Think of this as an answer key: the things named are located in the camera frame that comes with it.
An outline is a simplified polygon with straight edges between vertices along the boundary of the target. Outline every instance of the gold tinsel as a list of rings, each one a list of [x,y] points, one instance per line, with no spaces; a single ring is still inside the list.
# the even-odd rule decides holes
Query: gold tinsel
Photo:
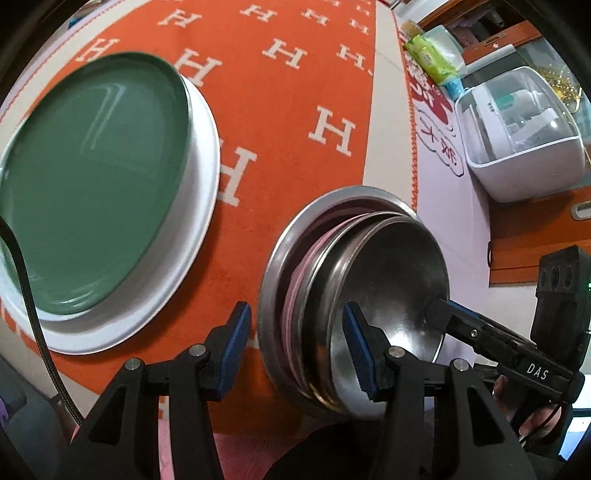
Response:
[[[577,82],[564,75],[566,68],[535,67],[535,69],[568,107],[570,113],[576,113],[583,97],[583,89]]]

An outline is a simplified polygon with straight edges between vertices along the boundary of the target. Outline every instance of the green package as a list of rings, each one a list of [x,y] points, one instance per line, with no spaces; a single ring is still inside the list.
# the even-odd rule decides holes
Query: green package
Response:
[[[450,76],[457,77],[456,69],[439,53],[423,35],[417,35],[404,44],[404,48],[413,56],[425,73],[441,85]]]

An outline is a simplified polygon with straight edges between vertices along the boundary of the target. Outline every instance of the green plate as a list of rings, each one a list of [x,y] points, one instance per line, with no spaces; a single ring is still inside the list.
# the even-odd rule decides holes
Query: green plate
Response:
[[[135,267],[176,196],[190,128],[182,78],[143,53],[95,60],[37,105],[4,159],[0,215],[39,309],[86,310]]]

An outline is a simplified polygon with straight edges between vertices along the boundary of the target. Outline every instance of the human hand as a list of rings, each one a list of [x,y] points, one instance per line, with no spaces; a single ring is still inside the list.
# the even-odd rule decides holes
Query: human hand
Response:
[[[509,383],[509,379],[504,375],[501,375],[499,378],[496,379],[495,386],[492,390],[492,396],[496,401],[497,406],[503,412],[505,418],[510,421],[511,419],[511,412],[509,407],[505,402],[503,402],[503,389]],[[534,431],[538,426],[542,425],[545,420],[552,414],[554,411],[555,406],[547,406],[542,407],[533,412],[527,420],[523,423],[523,425],[519,428],[520,435],[529,435],[531,432]],[[550,421],[544,425],[539,432],[535,434],[536,437],[542,438],[548,435],[554,427],[556,427],[558,421],[560,420],[560,415],[562,413],[562,409],[560,408],[556,415],[550,419]]]

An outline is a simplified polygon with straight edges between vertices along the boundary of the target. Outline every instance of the blue gripper pad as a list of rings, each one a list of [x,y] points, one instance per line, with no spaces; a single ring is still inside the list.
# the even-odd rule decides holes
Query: blue gripper pad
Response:
[[[221,401],[234,386],[251,331],[251,317],[250,305],[237,302],[226,324],[215,327],[203,342],[210,351],[209,363],[200,372],[206,400]]]
[[[387,371],[384,357],[384,351],[390,347],[386,334],[381,328],[369,325],[353,301],[343,309],[343,332],[361,390],[372,401],[385,401],[383,394],[393,386],[393,376]]]

